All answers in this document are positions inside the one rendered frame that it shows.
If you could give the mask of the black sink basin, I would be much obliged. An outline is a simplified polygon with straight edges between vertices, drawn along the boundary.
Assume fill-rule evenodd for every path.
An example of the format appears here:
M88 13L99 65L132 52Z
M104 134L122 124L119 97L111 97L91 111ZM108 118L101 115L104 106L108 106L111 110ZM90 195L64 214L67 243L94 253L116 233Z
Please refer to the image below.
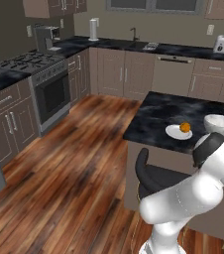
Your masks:
M128 46L128 49L140 49L140 50L142 50L147 44L148 44L147 42L136 41L136 42L133 42L132 44L130 44Z

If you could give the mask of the taupe base cupboard run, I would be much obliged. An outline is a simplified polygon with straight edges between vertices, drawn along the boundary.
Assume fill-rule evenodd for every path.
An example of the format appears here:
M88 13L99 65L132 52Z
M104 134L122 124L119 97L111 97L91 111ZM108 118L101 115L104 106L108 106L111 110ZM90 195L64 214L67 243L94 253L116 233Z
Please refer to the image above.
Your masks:
M23 79L0 91L0 166L39 136L31 90Z
M71 105L89 94L143 100L152 88L155 56L88 48L67 59Z
M224 62L196 60L188 96L224 102Z

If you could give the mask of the taupe wall cupboard run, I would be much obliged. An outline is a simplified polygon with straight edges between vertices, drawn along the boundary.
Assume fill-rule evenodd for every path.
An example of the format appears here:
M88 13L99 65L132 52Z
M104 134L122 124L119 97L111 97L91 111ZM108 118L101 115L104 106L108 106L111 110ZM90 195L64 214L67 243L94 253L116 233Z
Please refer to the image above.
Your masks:
M87 0L23 0L25 16L52 18L87 11Z
M224 0L208 0L205 18L224 20Z

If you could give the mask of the white plate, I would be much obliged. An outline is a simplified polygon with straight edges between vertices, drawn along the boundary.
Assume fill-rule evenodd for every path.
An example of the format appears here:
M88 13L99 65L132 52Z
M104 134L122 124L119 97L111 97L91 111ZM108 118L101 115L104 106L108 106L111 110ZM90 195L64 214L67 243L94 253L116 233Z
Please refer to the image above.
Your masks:
M169 125L166 127L166 133L176 140L188 140L192 137L192 131L184 133L179 129L178 125Z

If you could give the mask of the grey coffee machine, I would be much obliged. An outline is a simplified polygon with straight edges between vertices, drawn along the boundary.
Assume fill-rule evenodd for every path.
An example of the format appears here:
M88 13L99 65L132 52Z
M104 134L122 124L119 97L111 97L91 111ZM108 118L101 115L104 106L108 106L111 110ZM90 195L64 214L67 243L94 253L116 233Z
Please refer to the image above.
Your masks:
M37 49L43 54L51 54L59 50L54 46L54 41L59 41L59 27L54 26L36 26L35 38Z

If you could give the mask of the black bar stool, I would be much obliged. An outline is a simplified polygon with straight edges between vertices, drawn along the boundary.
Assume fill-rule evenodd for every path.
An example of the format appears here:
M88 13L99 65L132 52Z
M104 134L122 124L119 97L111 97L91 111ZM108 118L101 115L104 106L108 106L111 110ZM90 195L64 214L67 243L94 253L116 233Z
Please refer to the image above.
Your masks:
M181 181L189 178L188 174L172 171L169 169L148 164L149 150L143 148L136 160L135 172L138 178L138 199L170 188Z

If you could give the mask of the orange round food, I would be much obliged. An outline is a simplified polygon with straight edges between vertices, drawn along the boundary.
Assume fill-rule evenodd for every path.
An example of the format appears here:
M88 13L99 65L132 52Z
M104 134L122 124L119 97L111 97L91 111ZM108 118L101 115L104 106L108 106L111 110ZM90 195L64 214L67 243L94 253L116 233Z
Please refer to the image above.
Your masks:
M187 122L182 122L180 125L179 125L179 130L183 133L186 133L186 132L189 132L191 129L190 127L190 124L187 123Z

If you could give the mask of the grey framed window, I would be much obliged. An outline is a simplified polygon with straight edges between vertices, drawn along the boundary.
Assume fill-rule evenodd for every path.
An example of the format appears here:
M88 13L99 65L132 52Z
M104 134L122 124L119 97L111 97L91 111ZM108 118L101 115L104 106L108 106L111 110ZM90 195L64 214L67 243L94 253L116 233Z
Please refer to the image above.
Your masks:
M198 15L204 0L106 0L109 11Z

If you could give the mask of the taupe dishwasher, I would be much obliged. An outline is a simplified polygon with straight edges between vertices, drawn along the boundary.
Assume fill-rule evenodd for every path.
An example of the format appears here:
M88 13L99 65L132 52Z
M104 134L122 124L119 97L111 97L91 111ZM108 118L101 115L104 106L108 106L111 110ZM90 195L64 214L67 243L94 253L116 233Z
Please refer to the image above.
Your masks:
M187 96L195 59L156 55L152 91Z

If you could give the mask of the dark sink tap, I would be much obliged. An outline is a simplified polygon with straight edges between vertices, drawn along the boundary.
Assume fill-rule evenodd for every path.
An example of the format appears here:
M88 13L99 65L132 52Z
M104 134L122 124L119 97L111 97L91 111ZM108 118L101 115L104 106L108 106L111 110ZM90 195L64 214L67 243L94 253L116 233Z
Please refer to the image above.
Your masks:
M137 36L137 29L134 27L134 28L131 28L130 31L133 33L133 41L134 42L139 41L140 38Z

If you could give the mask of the white paper towel roll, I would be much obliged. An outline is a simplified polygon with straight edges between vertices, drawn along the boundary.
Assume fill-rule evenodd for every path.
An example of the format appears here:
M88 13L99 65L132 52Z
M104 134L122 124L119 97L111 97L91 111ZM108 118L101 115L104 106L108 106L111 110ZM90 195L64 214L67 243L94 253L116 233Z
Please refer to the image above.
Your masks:
M98 41L97 38L97 26L95 20L92 18L89 20L89 29L90 29L90 34L89 34L89 41L95 42Z

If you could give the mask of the white bowl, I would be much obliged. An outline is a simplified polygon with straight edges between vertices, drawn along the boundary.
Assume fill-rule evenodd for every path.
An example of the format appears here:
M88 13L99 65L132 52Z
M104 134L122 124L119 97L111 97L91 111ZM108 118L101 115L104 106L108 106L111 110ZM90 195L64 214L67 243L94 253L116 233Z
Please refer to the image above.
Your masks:
M204 117L204 127L208 133L217 132L224 136L224 115L206 115Z

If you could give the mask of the steel range with oven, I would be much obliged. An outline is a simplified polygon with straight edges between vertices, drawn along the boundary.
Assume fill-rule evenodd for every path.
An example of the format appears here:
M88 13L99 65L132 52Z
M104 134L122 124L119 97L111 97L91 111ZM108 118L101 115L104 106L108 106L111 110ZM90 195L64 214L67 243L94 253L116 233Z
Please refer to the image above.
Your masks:
M28 52L1 62L0 68L29 75L28 82L41 136L46 135L68 114L70 92L64 57Z

